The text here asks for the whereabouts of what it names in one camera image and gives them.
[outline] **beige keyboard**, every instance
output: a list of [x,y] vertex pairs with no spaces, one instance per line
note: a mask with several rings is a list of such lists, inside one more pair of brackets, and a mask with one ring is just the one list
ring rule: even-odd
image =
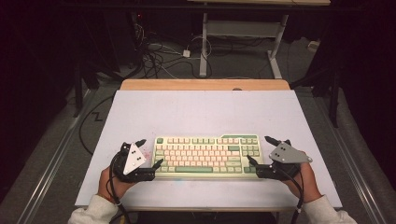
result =
[[163,159],[156,178],[258,179],[247,155],[263,164],[258,135],[157,137],[152,162]]

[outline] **robotic hand device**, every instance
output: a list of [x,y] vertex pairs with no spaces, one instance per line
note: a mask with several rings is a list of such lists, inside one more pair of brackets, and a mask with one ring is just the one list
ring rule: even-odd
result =
[[265,136],[265,140],[276,147],[269,155],[273,160],[271,165],[258,164],[256,160],[247,156],[249,163],[256,168],[258,178],[289,180],[300,172],[300,163],[312,161],[305,153],[292,147],[290,140],[282,142],[269,136]]
[[139,149],[145,143],[146,139],[142,139],[134,144],[122,144],[120,152],[115,156],[113,170],[120,181],[137,183],[155,178],[155,171],[160,168],[163,160],[157,161],[151,168],[139,168],[146,161]]

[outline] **table leg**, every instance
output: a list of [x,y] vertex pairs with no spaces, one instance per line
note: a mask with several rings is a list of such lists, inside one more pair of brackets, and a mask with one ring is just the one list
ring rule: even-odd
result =
[[203,25],[202,25],[202,51],[201,61],[199,65],[199,77],[206,77],[206,66],[207,66],[207,49],[206,49],[206,38],[207,38],[207,13],[204,13]]
[[283,33],[285,32],[286,23],[289,15],[283,15],[282,22],[279,24],[279,28],[276,33],[275,45],[273,50],[268,50],[268,60],[270,61],[271,68],[274,74],[274,78],[282,78],[279,70],[279,66],[276,62],[276,53],[279,49],[280,42],[282,41]]

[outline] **space bar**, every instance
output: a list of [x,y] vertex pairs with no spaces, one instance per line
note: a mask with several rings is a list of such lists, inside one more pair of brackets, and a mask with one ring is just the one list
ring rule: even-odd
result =
[[175,168],[176,173],[213,173],[212,167],[193,167],[178,166]]

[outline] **white sleeve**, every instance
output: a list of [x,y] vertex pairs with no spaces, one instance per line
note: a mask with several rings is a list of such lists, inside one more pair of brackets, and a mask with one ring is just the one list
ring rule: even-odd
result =
[[108,224],[116,214],[119,208],[108,200],[93,195],[87,209],[79,208],[76,209],[72,216],[68,220],[68,224],[79,224],[79,223],[97,223]]
[[357,223],[346,211],[336,212],[326,195],[304,204],[310,223]]

